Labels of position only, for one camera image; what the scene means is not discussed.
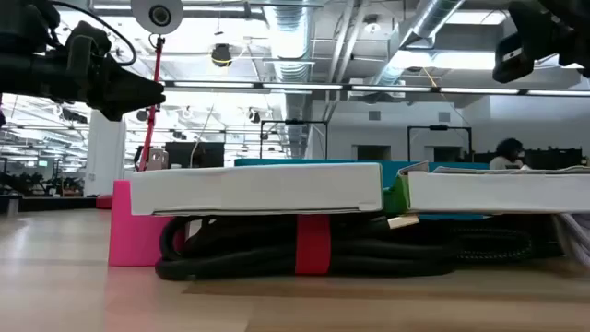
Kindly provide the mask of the person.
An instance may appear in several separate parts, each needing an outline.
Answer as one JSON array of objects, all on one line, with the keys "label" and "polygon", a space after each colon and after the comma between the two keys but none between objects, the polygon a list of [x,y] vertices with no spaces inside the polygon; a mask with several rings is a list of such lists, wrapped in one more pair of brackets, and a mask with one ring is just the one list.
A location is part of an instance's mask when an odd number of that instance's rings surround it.
[{"label": "person", "polygon": [[490,161],[491,170],[522,169],[525,164],[521,160],[524,153],[523,143],[513,137],[501,141],[495,150],[495,157]]}]

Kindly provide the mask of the small pink block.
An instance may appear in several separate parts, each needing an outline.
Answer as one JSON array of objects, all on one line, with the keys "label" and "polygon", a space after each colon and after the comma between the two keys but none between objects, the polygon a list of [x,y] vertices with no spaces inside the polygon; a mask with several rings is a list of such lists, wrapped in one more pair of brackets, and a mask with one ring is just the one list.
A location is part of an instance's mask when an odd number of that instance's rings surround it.
[{"label": "small pink block", "polygon": [[153,267],[161,258],[159,238],[173,217],[135,216],[131,210],[131,185],[113,184],[108,265]]}]

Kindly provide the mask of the white box with text print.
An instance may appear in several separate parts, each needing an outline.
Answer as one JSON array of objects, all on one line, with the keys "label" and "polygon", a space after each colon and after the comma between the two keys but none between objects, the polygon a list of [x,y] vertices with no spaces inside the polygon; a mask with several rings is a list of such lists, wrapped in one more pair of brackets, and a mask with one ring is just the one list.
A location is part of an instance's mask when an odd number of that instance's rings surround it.
[{"label": "white box with text print", "polygon": [[426,162],[401,169],[393,207],[417,213],[590,213],[590,167],[478,170]]}]

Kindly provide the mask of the black frame light bar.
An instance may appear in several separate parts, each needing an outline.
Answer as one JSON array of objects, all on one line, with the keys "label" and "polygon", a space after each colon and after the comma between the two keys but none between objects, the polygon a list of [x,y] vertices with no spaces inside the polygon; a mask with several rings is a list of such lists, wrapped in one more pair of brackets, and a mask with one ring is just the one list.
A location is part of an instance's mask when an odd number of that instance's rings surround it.
[{"label": "black frame light bar", "polygon": [[280,91],[344,91],[370,93],[437,93],[468,95],[505,95],[527,97],[590,98],[590,90],[581,89],[498,89],[421,86],[377,86],[354,84],[274,83],[237,81],[162,81],[167,89],[256,89]]}]

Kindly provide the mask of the red desk lamp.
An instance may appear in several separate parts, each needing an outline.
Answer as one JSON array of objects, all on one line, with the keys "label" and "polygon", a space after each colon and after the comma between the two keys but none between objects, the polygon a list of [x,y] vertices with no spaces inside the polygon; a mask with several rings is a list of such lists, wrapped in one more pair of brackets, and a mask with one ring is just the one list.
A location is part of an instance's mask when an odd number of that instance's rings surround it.
[{"label": "red desk lamp", "polygon": [[[153,80],[156,83],[159,83],[160,77],[160,62],[162,56],[162,49],[165,43],[165,39],[159,35],[156,39],[156,44],[154,45],[156,60],[155,60],[155,68],[154,68],[154,77]],[[147,169],[147,164],[149,161],[149,152],[151,146],[151,139],[153,135],[153,130],[155,127],[155,117],[156,117],[156,104],[152,105],[148,111],[148,118],[147,118],[147,132],[146,137],[144,140],[143,149],[139,159],[139,168],[140,172],[145,171]]]}]

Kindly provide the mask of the white instruction cards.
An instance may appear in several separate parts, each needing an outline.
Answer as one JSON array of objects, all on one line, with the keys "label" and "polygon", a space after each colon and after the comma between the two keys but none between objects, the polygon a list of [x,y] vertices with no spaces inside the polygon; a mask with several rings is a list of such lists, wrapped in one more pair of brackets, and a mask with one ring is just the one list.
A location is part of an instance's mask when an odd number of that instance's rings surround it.
[{"label": "white instruction cards", "polygon": [[138,172],[135,215],[342,214],[384,208],[378,163],[275,164]]}]

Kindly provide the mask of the white pillar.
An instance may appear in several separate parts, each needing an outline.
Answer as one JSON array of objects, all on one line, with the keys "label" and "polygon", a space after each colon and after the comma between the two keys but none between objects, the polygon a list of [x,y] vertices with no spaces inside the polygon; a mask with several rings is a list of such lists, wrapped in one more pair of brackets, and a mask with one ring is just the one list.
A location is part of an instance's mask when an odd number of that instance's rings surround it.
[{"label": "white pillar", "polygon": [[110,195],[114,181],[124,178],[125,139],[125,122],[112,122],[99,111],[91,112],[85,196]]}]

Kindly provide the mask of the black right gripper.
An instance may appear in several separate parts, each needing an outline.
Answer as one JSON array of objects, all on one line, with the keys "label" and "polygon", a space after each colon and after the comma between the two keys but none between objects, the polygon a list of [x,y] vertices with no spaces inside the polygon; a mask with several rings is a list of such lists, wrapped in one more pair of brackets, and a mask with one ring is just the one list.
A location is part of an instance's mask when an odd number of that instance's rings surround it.
[{"label": "black right gripper", "polygon": [[556,55],[561,66],[578,65],[590,78],[590,0],[512,0],[516,32],[495,50],[492,78],[509,83],[534,71],[535,61]]}]

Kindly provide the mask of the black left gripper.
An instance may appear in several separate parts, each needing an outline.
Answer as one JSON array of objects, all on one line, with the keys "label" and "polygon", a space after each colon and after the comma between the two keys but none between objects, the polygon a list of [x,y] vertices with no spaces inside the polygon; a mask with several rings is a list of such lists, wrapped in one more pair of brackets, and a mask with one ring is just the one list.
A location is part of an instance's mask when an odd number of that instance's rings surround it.
[{"label": "black left gripper", "polygon": [[99,104],[110,121],[165,101],[164,87],[122,69],[104,30],[81,20],[66,43],[43,54],[0,47],[0,92]]}]

